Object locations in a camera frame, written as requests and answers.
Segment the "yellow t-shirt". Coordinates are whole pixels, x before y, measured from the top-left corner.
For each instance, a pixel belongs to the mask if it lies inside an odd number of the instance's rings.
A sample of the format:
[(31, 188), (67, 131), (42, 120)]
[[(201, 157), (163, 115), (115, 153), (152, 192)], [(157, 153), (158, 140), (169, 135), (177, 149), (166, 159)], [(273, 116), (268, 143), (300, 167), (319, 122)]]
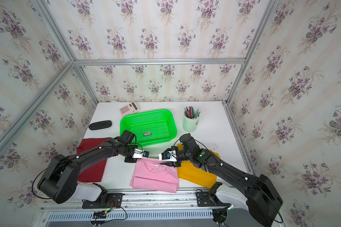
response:
[(190, 161), (183, 161), (177, 168), (178, 177), (191, 183), (211, 188), (217, 182), (217, 176), (194, 167)]

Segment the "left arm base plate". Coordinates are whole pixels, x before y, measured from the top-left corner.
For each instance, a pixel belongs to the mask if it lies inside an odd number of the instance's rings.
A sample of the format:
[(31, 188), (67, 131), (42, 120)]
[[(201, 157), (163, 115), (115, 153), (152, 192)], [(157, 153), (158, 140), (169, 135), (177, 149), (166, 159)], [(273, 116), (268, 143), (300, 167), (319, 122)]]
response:
[(94, 201), (82, 200), (83, 209), (107, 209), (121, 205), (123, 193), (110, 193), (105, 187), (97, 183), (92, 183), (91, 186), (99, 189), (100, 193)]

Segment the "pink t-shirt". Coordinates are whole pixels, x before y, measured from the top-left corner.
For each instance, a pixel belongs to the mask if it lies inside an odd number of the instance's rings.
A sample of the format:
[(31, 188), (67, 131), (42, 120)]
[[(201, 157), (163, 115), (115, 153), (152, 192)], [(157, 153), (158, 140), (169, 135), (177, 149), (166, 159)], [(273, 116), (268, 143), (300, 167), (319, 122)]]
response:
[(130, 181), (134, 189), (176, 193), (179, 177), (175, 167), (164, 165), (156, 159), (140, 159)]

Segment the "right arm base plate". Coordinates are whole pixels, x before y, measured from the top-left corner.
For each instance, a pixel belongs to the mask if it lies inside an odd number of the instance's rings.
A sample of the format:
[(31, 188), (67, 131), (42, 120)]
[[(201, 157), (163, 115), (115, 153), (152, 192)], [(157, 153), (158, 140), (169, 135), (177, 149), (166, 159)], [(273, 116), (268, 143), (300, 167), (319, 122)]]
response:
[(226, 207), (228, 203), (221, 202), (216, 196), (216, 190), (222, 186), (221, 182), (216, 182), (209, 191), (204, 192), (197, 189), (195, 191), (198, 207)]

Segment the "green plastic basket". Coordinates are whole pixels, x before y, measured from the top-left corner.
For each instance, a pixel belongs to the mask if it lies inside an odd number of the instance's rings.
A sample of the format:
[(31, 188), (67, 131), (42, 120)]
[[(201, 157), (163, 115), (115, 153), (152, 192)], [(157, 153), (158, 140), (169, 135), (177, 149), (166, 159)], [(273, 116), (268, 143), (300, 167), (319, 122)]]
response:
[[(125, 130), (136, 135), (133, 141), (144, 146), (165, 143), (173, 140), (177, 127), (171, 111), (162, 109), (144, 113), (136, 113), (123, 117), (120, 121), (120, 133)], [(152, 135), (144, 136), (150, 131)]]

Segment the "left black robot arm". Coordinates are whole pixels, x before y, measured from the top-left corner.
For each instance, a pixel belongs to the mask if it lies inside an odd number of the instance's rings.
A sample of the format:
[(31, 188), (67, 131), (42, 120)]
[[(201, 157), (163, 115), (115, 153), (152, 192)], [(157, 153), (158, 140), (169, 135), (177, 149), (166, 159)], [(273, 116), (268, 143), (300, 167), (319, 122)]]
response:
[(81, 154), (55, 156), (40, 173), (38, 190), (48, 196), (48, 199), (61, 204), (71, 199), (79, 190), (78, 176), (93, 165), (118, 155), (125, 157), (125, 162), (128, 163), (149, 158), (148, 151), (137, 142), (132, 142), (135, 138), (135, 134), (125, 130), (121, 136), (108, 138)]

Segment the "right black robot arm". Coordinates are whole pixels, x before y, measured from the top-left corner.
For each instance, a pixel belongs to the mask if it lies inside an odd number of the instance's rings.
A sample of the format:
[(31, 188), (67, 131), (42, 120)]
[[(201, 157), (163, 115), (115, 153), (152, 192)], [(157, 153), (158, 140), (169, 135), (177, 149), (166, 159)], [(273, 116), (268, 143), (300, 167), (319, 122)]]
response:
[(280, 215), (283, 200), (271, 180), (265, 176), (255, 176), (227, 164), (189, 133), (179, 139), (182, 148), (172, 146), (159, 154), (159, 160), (171, 167), (180, 167), (189, 161), (194, 167), (211, 173), (237, 189), (243, 196), (240, 205), (264, 227), (270, 227)]

